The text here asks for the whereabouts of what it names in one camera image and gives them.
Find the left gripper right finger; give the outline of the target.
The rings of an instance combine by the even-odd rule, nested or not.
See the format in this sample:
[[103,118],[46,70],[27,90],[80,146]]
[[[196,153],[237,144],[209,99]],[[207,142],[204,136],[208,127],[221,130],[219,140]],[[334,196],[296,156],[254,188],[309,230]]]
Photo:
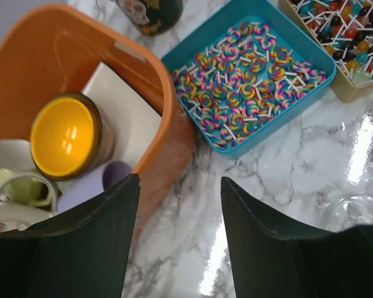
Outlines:
[[373,297],[373,225],[312,227],[229,177],[221,205],[238,297]]

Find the black red skull mug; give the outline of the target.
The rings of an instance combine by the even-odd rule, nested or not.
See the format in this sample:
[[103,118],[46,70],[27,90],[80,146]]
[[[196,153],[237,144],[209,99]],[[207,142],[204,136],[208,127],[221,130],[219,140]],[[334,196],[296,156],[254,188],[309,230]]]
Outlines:
[[114,1],[133,26],[144,35],[158,35],[172,28],[183,12],[182,0]]

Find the orange plastic bin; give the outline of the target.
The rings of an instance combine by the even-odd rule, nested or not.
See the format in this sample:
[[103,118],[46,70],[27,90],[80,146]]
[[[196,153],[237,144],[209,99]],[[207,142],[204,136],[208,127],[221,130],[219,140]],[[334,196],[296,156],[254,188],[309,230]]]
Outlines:
[[192,158],[195,131],[165,65],[148,49],[65,4],[37,7],[0,44],[0,139],[27,138],[57,94],[80,91],[104,62],[161,116],[138,160],[140,233]]

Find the teal tin swirl lollipops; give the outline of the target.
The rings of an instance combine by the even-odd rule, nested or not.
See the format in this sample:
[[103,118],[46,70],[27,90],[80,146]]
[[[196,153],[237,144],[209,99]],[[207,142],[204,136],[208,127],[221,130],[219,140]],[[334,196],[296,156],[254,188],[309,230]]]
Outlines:
[[329,88],[333,59],[268,1],[230,1],[163,57],[212,148],[240,158]]

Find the yellow inside dark cup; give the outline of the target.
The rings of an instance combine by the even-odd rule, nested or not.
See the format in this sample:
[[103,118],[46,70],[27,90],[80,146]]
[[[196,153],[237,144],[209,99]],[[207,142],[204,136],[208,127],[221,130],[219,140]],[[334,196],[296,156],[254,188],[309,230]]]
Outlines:
[[29,140],[36,168],[57,181],[75,179],[105,163],[115,143],[109,117],[82,93],[64,93],[46,103]]

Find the clear glass bowl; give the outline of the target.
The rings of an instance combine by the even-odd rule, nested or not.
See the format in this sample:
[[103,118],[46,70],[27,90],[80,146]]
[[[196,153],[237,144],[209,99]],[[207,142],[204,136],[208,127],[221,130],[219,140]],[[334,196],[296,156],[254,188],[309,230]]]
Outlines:
[[356,225],[373,225],[373,194],[343,194],[324,209],[320,228],[340,232]]

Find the gold tin round lollipops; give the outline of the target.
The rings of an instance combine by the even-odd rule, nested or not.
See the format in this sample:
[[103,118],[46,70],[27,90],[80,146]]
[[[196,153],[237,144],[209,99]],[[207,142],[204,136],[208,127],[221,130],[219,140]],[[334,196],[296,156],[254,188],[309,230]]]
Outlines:
[[373,92],[373,1],[279,1],[279,8],[336,62],[331,87],[341,101]]

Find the illustrated white mug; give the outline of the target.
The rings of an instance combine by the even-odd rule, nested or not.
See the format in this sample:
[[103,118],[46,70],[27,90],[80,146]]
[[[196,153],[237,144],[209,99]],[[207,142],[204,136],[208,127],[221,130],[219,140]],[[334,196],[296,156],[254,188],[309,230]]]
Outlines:
[[52,217],[50,212],[20,204],[0,203],[0,233],[26,230]]

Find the pale green mug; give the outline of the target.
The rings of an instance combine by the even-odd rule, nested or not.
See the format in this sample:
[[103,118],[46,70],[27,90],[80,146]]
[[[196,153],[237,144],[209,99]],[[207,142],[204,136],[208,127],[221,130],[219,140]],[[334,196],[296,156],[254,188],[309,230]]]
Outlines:
[[55,215],[57,200],[57,187],[34,164],[30,142],[16,138],[0,140],[0,203],[49,207]]

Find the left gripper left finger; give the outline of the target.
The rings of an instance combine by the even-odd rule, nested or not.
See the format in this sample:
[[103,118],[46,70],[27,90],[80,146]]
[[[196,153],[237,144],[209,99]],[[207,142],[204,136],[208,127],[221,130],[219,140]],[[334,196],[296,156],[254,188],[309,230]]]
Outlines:
[[0,297],[120,297],[139,183],[131,173],[64,213],[0,233]]

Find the lavender cup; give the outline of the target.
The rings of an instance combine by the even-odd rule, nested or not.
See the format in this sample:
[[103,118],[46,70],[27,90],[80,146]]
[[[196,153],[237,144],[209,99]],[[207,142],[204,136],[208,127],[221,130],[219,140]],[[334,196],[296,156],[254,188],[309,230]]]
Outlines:
[[57,201],[57,212],[61,214],[90,200],[131,172],[132,168],[124,161],[110,160],[79,178],[58,181],[57,187],[61,195]]

